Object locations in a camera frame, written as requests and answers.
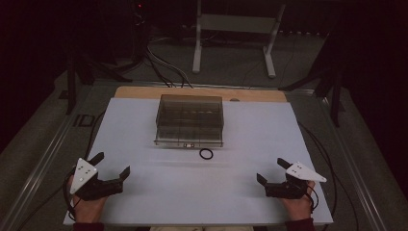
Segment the metal floor rail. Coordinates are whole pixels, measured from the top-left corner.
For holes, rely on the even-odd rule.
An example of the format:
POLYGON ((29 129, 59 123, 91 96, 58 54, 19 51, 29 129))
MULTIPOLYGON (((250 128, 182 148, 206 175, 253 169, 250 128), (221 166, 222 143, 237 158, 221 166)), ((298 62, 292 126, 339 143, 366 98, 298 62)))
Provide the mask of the metal floor rail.
POLYGON ((75 117, 37 111, 0 156, 0 231, 66 229, 59 157, 75 117))
POLYGON ((356 190, 357 196, 360 200, 360 203, 365 211, 365 214, 370 222, 372 231, 388 231, 386 224, 383 218, 380 216, 380 213, 375 205, 371 193, 362 177, 360 170, 358 169, 350 148, 346 145, 344 136, 341 134, 339 128, 337 128, 330 116, 330 104, 329 101, 323 97, 318 99, 318 103, 323 110, 324 117, 327 120, 328 126, 332 134, 335 137, 336 143, 340 147, 341 156, 344 161, 345 168, 351 179, 351 182, 356 190))

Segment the white table board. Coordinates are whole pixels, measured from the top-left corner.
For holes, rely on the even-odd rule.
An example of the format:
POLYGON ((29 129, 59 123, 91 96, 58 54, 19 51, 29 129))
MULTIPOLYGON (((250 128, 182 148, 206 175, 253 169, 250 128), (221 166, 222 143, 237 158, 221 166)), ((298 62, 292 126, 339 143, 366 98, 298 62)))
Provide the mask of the white table board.
POLYGON ((120 226, 272 225, 287 214, 268 197, 256 174, 281 183, 282 158, 313 162, 288 103, 226 102, 223 146, 208 152, 155 145, 156 99, 114 98, 102 120, 91 154, 102 180, 126 167, 123 192, 111 196, 102 221, 120 226))

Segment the dark equipment rack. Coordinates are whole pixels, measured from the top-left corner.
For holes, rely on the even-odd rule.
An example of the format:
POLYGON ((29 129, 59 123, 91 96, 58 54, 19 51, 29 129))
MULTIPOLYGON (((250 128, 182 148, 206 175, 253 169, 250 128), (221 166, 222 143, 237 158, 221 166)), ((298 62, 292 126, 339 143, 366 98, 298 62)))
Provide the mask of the dark equipment rack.
POLYGON ((139 64, 145 55, 150 35, 148 0, 128 0, 131 14, 132 62, 139 64))

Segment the white metal stand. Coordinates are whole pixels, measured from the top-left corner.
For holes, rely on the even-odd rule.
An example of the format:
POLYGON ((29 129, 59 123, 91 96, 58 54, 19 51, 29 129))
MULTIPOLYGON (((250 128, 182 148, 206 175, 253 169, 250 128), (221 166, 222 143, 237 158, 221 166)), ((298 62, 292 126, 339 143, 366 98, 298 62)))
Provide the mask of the white metal stand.
POLYGON ((281 4, 275 17, 258 17, 213 14, 202 12, 202 0, 196 0, 196 26, 195 26, 195 48, 192 61, 192 72, 199 73, 201 67, 201 32, 202 31, 222 31, 269 34, 268 44, 263 48, 265 65, 269 78, 276 77, 271 51, 280 28, 285 4, 281 4))

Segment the person's right hand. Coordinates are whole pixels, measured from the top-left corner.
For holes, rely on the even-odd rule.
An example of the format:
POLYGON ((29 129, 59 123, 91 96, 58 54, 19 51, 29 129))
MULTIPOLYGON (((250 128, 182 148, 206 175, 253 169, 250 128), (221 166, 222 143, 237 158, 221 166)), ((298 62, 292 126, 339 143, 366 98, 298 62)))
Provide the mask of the person's right hand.
POLYGON ((286 209, 290 221, 298 221, 312 217, 313 202, 311 193, 313 192, 314 186, 315 183, 309 181, 306 194, 299 199, 280 198, 280 202, 286 209))

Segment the person's left hand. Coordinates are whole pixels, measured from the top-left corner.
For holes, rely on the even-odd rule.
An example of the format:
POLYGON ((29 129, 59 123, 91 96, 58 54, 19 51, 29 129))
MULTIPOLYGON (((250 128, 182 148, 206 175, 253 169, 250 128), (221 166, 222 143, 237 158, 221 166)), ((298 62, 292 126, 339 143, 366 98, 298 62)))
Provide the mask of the person's left hand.
POLYGON ((107 197, 96 200, 82 200, 76 194, 72 196, 75 221, 79 223, 97 223, 100 221, 107 197))

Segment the clear plastic drawer box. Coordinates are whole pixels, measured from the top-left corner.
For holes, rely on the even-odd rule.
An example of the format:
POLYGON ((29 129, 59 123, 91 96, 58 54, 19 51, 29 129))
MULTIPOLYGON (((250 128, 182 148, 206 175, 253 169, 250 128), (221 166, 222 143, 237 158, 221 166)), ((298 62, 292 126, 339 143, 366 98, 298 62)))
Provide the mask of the clear plastic drawer box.
POLYGON ((222 147, 223 127, 220 96, 163 94, 154 142, 177 148, 222 147))

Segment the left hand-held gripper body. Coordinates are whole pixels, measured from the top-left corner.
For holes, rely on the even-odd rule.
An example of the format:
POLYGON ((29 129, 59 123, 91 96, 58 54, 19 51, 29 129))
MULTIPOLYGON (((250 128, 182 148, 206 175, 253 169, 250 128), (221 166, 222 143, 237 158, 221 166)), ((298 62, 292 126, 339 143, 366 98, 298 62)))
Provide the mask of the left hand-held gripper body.
POLYGON ((123 182, 119 177, 112 180, 99 180, 98 169, 89 161, 80 158, 74 168, 70 194, 76 194, 83 200, 96 200, 123 192, 123 182))

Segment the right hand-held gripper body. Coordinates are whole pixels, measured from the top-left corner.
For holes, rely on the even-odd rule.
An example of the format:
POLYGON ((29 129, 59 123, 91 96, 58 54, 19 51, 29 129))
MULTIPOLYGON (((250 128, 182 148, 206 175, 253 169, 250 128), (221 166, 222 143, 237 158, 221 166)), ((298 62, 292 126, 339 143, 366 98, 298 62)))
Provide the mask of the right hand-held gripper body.
POLYGON ((285 169, 286 180, 282 183, 270 183, 265 186, 266 196, 287 199, 299 199, 306 194, 308 182, 326 182, 327 179, 300 162, 285 169))

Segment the black tripod stand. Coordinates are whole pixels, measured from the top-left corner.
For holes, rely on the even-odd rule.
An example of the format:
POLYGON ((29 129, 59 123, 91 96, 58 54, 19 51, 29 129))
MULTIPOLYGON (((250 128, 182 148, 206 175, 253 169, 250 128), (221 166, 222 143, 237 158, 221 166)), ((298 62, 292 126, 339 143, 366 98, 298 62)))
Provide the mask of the black tripod stand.
POLYGON ((130 83, 131 79, 127 79, 117 72, 109 69, 103 64, 95 61, 90 55, 80 52, 75 48, 71 48, 67 52, 67 109, 66 114, 70 115, 77 102, 77 90, 76 90, 76 77, 82 81, 85 85, 91 85, 95 78, 92 75, 92 70, 95 68, 101 71, 109 78, 118 82, 130 83))
POLYGON ((340 126, 339 123, 339 110, 340 110, 340 97, 343 80, 344 64, 342 62, 336 62, 328 67, 324 67, 322 70, 318 70, 312 74, 308 74, 305 78, 296 81, 288 86, 280 87, 282 91, 292 91, 306 85, 314 80, 319 79, 319 83, 314 89, 314 95, 316 97, 326 97, 329 91, 332 92, 330 103, 330 118, 336 127, 340 126))

